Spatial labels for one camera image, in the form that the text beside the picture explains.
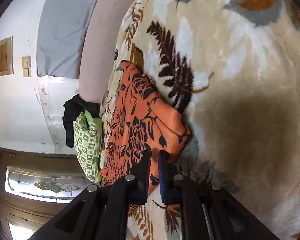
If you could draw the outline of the orange black floral garment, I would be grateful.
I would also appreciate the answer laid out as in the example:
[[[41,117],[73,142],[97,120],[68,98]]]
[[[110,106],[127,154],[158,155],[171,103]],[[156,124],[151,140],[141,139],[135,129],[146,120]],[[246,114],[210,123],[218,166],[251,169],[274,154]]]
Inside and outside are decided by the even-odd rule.
[[[148,152],[152,193],[159,184],[158,152],[166,151],[168,161],[174,162],[191,132],[181,114],[163,101],[151,77],[128,61],[122,61],[120,68],[123,72],[117,88],[119,96],[110,119],[106,164],[100,175],[105,186],[112,185],[130,174]]]

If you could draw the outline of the green white patterned cloth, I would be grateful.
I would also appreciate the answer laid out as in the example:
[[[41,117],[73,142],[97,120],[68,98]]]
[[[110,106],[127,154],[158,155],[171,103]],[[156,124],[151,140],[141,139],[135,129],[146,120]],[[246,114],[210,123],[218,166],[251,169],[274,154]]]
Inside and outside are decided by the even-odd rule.
[[[102,121],[93,118],[87,110],[81,112],[74,124],[74,148],[77,160],[85,176],[94,183],[101,181],[99,175],[102,151]]]

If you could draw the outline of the wooden glass door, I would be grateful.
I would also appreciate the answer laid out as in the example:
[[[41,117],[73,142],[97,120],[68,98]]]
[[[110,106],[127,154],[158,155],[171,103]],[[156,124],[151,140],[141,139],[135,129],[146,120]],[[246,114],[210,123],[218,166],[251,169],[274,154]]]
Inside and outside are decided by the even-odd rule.
[[[90,184],[73,154],[0,148],[0,228],[28,239]]]

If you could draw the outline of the beige leaf pattern blanket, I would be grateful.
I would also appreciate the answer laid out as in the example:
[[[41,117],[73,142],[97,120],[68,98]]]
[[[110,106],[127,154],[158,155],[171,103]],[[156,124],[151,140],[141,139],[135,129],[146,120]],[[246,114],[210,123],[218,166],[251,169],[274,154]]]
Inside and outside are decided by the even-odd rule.
[[[134,0],[101,105],[101,169],[122,61],[151,77],[189,127],[181,174],[226,189],[279,239],[300,237],[296,0]]]

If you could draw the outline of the pink bolster pillow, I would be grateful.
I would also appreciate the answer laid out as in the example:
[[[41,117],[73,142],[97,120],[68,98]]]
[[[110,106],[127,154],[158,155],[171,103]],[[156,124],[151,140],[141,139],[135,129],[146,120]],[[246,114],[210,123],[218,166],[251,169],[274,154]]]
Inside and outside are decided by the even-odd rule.
[[[134,0],[97,0],[85,36],[79,96],[100,103],[107,90],[121,22]]]

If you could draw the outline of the grey pillow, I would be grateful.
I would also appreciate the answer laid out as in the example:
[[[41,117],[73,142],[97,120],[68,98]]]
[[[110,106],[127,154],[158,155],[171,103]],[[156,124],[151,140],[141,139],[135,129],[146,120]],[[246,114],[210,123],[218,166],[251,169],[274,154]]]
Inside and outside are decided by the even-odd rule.
[[[97,0],[45,0],[37,38],[37,76],[78,79]]]

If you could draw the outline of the beige wall switch plate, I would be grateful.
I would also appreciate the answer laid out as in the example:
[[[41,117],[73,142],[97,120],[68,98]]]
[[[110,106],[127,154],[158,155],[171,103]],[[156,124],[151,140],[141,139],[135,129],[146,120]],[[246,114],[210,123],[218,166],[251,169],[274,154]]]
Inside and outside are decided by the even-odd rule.
[[[31,57],[22,57],[23,77],[31,77]]]

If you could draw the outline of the wooden wall frame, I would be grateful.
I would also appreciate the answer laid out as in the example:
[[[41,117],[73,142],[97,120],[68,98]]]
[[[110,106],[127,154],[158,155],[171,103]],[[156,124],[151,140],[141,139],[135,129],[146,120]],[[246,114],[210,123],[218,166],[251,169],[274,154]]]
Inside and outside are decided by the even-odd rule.
[[[0,76],[14,74],[13,36],[0,41]]]

